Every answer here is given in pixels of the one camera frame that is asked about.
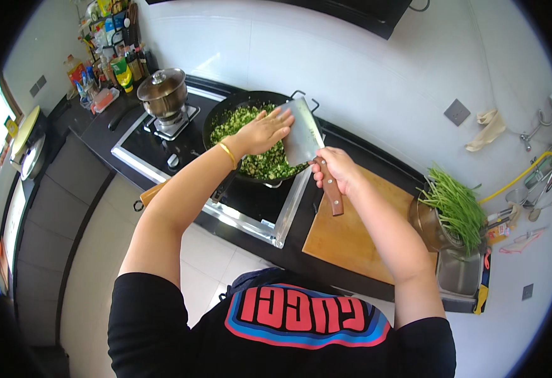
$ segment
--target gold bracelet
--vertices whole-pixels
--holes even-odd
[[[236,170],[236,167],[238,166],[238,164],[236,164],[236,158],[234,157],[234,154],[230,151],[229,148],[227,148],[226,145],[224,145],[223,143],[220,143],[219,144],[221,146],[221,148],[223,148],[224,151],[226,151],[226,153],[230,156],[230,159],[232,160],[232,166],[234,168],[232,168],[232,170]]]

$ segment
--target cleaver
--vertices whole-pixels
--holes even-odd
[[[343,215],[343,201],[337,180],[329,172],[326,161],[316,156],[316,150],[324,148],[325,143],[318,132],[308,103],[304,97],[301,97],[283,103],[280,108],[281,112],[290,109],[291,114],[295,116],[295,122],[291,125],[289,134],[282,140],[289,166],[294,167],[312,160],[320,165],[320,172],[325,176],[322,187],[331,203],[333,216]]]

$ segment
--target person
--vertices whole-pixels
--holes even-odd
[[[225,147],[181,169],[145,209],[112,294],[108,354],[118,377],[454,375],[454,341],[427,248],[352,159],[332,147],[317,155],[393,276],[393,328],[369,303],[279,268],[241,276],[188,327],[180,290],[183,232],[233,164],[267,151],[293,123],[290,110],[263,111],[224,138]],[[318,164],[312,172],[322,187]]]

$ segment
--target kitchen sink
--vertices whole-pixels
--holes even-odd
[[[475,302],[482,282],[483,253],[476,251],[465,256],[465,251],[442,249],[438,253],[436,278],[443,298]]]

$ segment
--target wooden knife handle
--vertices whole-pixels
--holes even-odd
[[[316,156],[313,160],[320,165],[320,172],[324,175],[322,179],[322,188],[325,190],[326,197],[328,197],[331,203],[331,208],[333,208],[333,216],[343,215],[343,200],[339,187],[337,186],[337,180],[333,177],[331,172],[329,172],[325,159]]]
[[[154,198],[154,196],[159,192],[159,190],[162,189],[163,186],[165,186],[167,182],[169,182],[169,180],[166,180],[164,183],[152,186],[150,189],[139,195],[139,199],[142,201],[144,206],[148,206],[150,201],[152,201],[152,198]]]

